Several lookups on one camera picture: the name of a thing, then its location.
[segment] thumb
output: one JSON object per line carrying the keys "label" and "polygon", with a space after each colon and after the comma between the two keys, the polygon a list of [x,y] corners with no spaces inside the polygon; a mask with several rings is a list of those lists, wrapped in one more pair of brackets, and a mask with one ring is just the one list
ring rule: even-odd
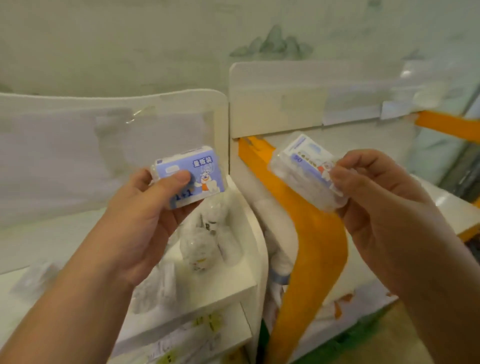
{"label": "thumb", "polygon": [[397,197],[367,176],[341,166],[335,166],[330,171],[330,178],[335,187],[357,202],[369,214],[384,211],[384,208]]}
{"label": "thumb", "polygon": [[190,172],[181,170],[174,175],[162,178],[142,194],[147,213],[159,214],[169,199],[180,192],[190,182]]}

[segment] brown floor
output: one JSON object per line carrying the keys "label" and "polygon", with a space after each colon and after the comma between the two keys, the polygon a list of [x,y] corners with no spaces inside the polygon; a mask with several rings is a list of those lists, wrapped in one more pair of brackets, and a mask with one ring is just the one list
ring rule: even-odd
{"label": "brown floor", "polygon": [[433,364],[401,303],[380,320],[378,331],[332,364]]}

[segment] white shelf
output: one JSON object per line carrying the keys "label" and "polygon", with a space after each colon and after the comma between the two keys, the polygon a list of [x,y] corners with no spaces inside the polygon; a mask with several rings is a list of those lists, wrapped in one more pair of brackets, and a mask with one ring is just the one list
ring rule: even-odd
{"label": "white shelf", "polygon": [[[234,351],[236,348],[247,343],[252,338],[250,326],[240,303],[233,303],[221,310],[223,327],[220,331],[221,341],[207,360],[208,363],[220,362],[217,360],[222,355]],[[141,347],[127,354],[112,358],[109,364],[145,364],[146,356],[150,352],[150,345]]]}
{"label": "white shelf", "polygon": [[179,244],[164,259],[176,263],[178,304],[171,308],[158,306],[145,314],[128,314],[114,355],[150,344],[187,321],[239,302],[256,286],[245,257],[234,267],[226,266],[220,258],[214,267],[200,273],[184,264]]}

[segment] hand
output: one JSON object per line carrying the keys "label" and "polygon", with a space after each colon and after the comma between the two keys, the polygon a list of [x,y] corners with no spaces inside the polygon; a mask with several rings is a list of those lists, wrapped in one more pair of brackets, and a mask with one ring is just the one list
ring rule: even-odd
{"label": "hand", "polygon": [[330,176],[350,197],[338,213],[361,257],[392,292],[423,290],[447,268],[459,239],[420,183],[390,157],[350,151]]}
{"label": "hand", "polygon": [[105,214],[75,254],[88,264],[114,269],[133,286],[150,274],[170,235],[200,204],[199,201],[175,210],[165,208],[169,199],[190,181],[188,171],[149,186],[151,180],[147,169],[133,174],[112,197]]}

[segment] wall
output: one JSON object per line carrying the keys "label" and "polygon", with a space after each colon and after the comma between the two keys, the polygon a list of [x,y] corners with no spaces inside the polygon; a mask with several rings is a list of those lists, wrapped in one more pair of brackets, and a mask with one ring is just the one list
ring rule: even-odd
{"label": "wall", "polygon": [[[3,0],[0,92],[132,96],[185,88],[226,91],[238,60],[275,24],[306,49],[298,58],[401,58],[480,62],[478,0]],[[480,67],[449,93],[443,110],[460,113]],[[419,145],[445,153],[440,167],[415,157],[412,168],[434,181],[461,142],[421,132]]]}

